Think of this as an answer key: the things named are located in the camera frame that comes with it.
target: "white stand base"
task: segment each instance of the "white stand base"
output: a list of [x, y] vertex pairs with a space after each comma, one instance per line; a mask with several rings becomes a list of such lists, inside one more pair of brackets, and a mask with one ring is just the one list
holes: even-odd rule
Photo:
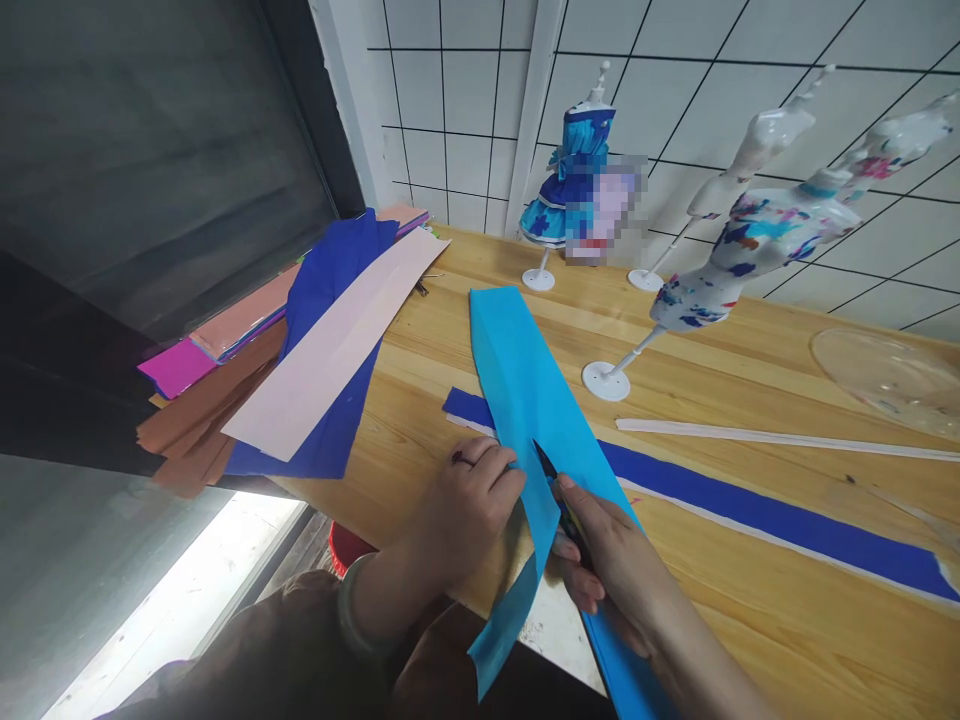
[[556, 279], [549, 270], [527, 270], [523, 274], [523, 284], [537, 292], [546, 292], [555, 283]]
[[627, 273], [627, 280], [638, 290], [646, 292], [659, 292], [660, 288], [663, 287], [663, 278], [656, 273], [640, 268]]
[[587, 365], [580, 373], [580, 377], [587, 390], [601, 400], [619, 402], [630, 394], [630, 379], [623, 374], [622, 370], [604, 375], [613, 370], [613, 367], [610, 363], [598, 360]]

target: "brown sleeve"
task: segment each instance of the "brown sleeve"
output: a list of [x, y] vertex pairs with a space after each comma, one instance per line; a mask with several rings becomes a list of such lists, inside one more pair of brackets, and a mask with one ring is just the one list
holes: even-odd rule
[[339, 581], [315, 570], [233, 618], [213, 644], [155, 695], [115, 710], [126, 718], [379, 717], [379, 667], [356, 658], [337, 620]]

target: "grid wall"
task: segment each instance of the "grid wall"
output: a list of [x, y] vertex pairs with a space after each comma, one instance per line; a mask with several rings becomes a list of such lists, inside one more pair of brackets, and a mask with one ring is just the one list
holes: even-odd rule
[[[617, 108], [612, 152], [645, 155], [647, 262], [679, 233], [701, 183], [732, 160], [750, 118], [834, 63], [816, 125], [751, 187], [787, 187], [829, 165], [886, 115], [919, 110], [960, 85], [956, 0], [569, 0], [525, 201], [536, 197], [563, 111], [608, 59]], [[960, 108], [954, 107], [960, 125]], [[774, 302], [960, 342], [960, 132], [878, 183], [866, 221], [808, 262], [746, 286]], [[685, 237], [666, 271], [696, 267], [726, 218]]]
[[504, 235], [536, 0], [364, 0], [397, 199]]

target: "white paper strip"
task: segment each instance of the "white paper strip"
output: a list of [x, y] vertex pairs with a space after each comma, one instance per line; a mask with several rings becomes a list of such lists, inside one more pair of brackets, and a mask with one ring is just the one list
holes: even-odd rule
[[829, 450], [849, 450], [850, 452], [868, 452], [877, 455], [898, 455], [900, 457], [922, 458], [925, 460], [943, 460], [960, 462], [960, 453], [946, 450], [928, 450], [906, 445], [884, 445], [858, 440], [836, 440], [809, 435], [789, 435], [785, 433], [763, 432], [761, 430], [741, 430], [717, 425], [696, 425], [694, 423], [671, 422], [668, 420], [637, 420], [625, 418], [617, 420], [618, 430], [629, 432], [649, 432], [661, 435], [688, 435], [691, 437], [715, 438], [718, 440], [739, 440], [741, 442], [773, 443], [777, 445], [797, 445], [800, 447], [818, 447]]

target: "colored paper stack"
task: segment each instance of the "colored paper stack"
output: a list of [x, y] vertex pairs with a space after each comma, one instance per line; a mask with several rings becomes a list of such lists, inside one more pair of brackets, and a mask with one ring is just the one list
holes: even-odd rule
[[140, 369], [177, 398], [137, 428], [139, 444], [167, 458], [154, 481], [194, 497], [225, 473], [343, 477], [379, 343], [289, 462], [221, 429], [273, 368], [396, 238], [425, 221], [405, 206], [331, 225], [303, 261], [202, 325]]

